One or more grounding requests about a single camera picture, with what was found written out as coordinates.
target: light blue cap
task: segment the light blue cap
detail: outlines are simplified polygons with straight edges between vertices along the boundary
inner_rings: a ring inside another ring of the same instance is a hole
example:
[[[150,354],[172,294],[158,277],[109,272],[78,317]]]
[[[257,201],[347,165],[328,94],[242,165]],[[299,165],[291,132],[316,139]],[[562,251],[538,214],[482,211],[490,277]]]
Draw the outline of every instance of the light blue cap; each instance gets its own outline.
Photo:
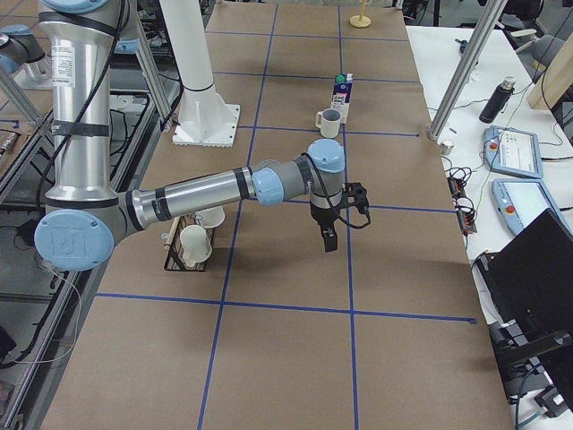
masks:
[[[95,11],[107,0],[41,0],[47,7],[64,13],[86,13]]]
[[[257,200],[263,206],[272,206],[283,201],[285,188],[274,170],[263,168],[253,173],[252,183],[257,194]]]
[[[138,39],[120,40],[115,47],[116,54],[135,54],[140,48]]]
[[[36,228],[34,242],[42,258],[64,271],[88,271],[114,251],[109,227],[88,212],[72,209],[48,213]]]
[[[6,25],[0,29],[0,33],[6,36],[29,36],[32,34],[32,30],[23,24]]]
[[[20,65],[7,56],[0,56],[0,66],[6,70],[8,74],[16,72]]]
[[[319,139],[308,147],[308,154],[317,169],[326,173],[340,173],[346,165],[344,148],[334,139]]]

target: white mug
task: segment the white mug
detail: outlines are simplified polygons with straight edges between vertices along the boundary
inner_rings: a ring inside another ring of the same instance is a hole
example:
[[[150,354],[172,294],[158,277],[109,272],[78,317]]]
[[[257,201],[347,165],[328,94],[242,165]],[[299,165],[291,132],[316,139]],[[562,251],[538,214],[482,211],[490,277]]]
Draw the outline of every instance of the white mug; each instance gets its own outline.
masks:
[[[340,112],[332,108],[317,112],[315,125],[321,129],[323,137],[330,139],[337,137],[340,128]]]
[[[223,206],[195,212],[195,222],[203,228],[215,228],[223,224],[225,211]]]
[[[204,262],[211,256],[213,248],[205,228],[197,225],[187,226],[179,234],[179,240],[184,250],[183,259],[188,267]]]

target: black thermos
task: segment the black thermos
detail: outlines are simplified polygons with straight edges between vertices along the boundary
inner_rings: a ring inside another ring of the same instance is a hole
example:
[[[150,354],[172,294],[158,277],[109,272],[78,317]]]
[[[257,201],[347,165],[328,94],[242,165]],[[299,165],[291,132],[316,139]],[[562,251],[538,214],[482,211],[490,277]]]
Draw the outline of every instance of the black thermos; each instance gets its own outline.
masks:
[[[489,124],[495,119],[508,102],[511,94],[513,94],[513,86],[515,83],[515,78],[507,76],[503,82],[497,86],[480,114],[480,121]]]

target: white desk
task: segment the white desk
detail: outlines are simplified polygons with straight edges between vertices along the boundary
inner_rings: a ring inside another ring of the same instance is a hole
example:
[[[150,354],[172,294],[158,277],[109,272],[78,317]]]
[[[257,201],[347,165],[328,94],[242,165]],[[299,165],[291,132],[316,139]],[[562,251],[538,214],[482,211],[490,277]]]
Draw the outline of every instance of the white desk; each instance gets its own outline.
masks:
[[[437,108],[459,62],[459,44],[455,39],[469,40],[472,30],[408,27],[407,31],[427,106],[428,108]],[[517,79],[516,92],[521,91],[531,82],[529,75],[519,62],[505,36],[500,30],[496,30],[490,36],[480,56],[479,64],[475,68],[470,82],[463,89],[456,106],[465,105],[473,100],[488,99],[505,76],[514,76]],[[537,133],[540,142],[559,143],[559,138],[552,130],[555,120],[551,112],[549,110],[533,110],[527,104],[526,97],[532,88],[533,85],[527,89],[523,99],[521,94],[512,97],[505,111],[496,117],[494,124]],[[447,138],[454,142],[454,150],[448,155],[454,167],[476,168],[483,162],[480,157],[480,152],[483,150],[483,132],[490,127],[478,119],[484,105],[485,102],[473,103],[469,107],[454,110],[448,125],[438,140],[441,142]],[[517,106],[519,108],[511,118]],[[433,116],[435,111],[431,110],[430,114]],[[564,144],[559,147],[541,145],[542,156],[560,158],[573,155],[573,149],[560,127],[556,126],[555,131],[564,141]],[[472,174],[466,186],[466,194],[477,205],[482,186],[487,180],[477,215],[478,233],[471,235],[468,239],[467,256],[470,260],[485,250],[499,251],[513,238],[501,219],[492,197],[491,181],[498,177],[508,176],[490,173],[487,167],[481,167]],[[543,181],[560,207],[573,206],[573,189],[570,185],[573,183],[573,160],[557,163],[544,162]],[[570,226],[573,226],[573,213],[571,212],[573,211],[564,212],[563,215]],[[496,313],[487,287],[479,274],[475,273],[474,278],[482,299],[483,313],[488,323],[492,323],[496,319]],[[533,401],[535,393],[528,394],[522,399],[519,409],[520,421],[529,417],[537,409],[537,405]],[[531,430],[570,430],[573,428],[573,414],[568,411],[559,418],[538,418],[527,428]]]

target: computer monitor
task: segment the computer monitor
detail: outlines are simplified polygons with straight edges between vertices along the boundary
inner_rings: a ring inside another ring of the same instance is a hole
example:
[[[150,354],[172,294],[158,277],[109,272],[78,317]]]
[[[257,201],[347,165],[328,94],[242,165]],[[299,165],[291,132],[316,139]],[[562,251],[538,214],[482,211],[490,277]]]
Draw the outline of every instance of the computer monitor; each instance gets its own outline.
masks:
[[[529,341],[573,335],[573,236],[545,210],[488,261],[487,285],[505,322],[516,320]],[[573,346],[538,357],[573,410]]]

